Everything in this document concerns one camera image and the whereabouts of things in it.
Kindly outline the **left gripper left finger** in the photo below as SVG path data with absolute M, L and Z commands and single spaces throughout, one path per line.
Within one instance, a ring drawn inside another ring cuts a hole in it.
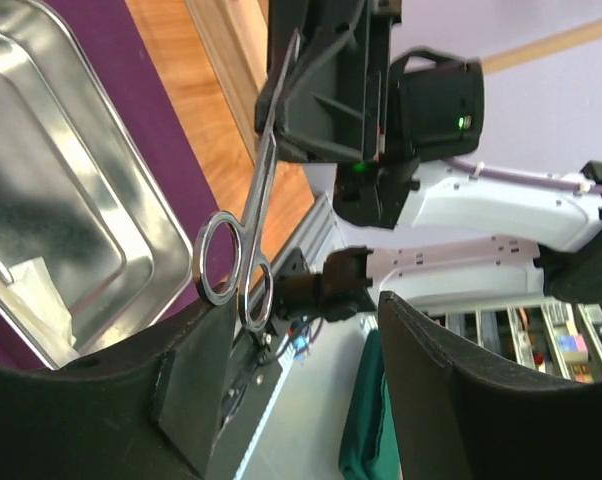
M 197 300 L 58 370 L 0 367 L 0 479 L 202 479 L 236 307 Z

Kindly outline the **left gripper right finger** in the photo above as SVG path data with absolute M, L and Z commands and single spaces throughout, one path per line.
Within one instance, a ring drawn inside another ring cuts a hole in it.
M 602 381 L 540 373 L 382 292 L 379 331 L 407 479 L 602 479 Z

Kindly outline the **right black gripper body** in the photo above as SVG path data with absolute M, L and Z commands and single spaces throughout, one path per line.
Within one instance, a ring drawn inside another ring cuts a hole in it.
M 388 73 L 385 148 L 370 163 L 339 165 L 333 209 L 359 227 L 393 228 L 425 189 L 417 169 L 474 152 L 484 125 L 484 75 L 477 58 L 415 48 Z

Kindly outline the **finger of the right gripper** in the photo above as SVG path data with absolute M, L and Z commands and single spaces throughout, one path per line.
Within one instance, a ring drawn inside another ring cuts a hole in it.
M 278 158 L 288 163 L 376 159 L 387 109 L 390 40 L 398 1 L 271 1 L 268 78 L 255 105 L 262 132 L 281 64 L 297 38 L 276 106 Z

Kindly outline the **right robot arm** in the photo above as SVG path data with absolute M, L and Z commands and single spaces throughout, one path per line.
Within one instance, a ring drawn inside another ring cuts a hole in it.
M 383 1 L 273 1 L 254 125 L 281 160 L 336 168 L 335 213 L 358 227 L 452 226 L 475 241 L 349 247 L 318 273 L 269 279 L 280 317 L 342 320 L 392 290 L 421 306 L 602 301 L 602 163 L 565 176 L 468 163 L 484 124 L 481 62 L 427 47 L 390 54 Z

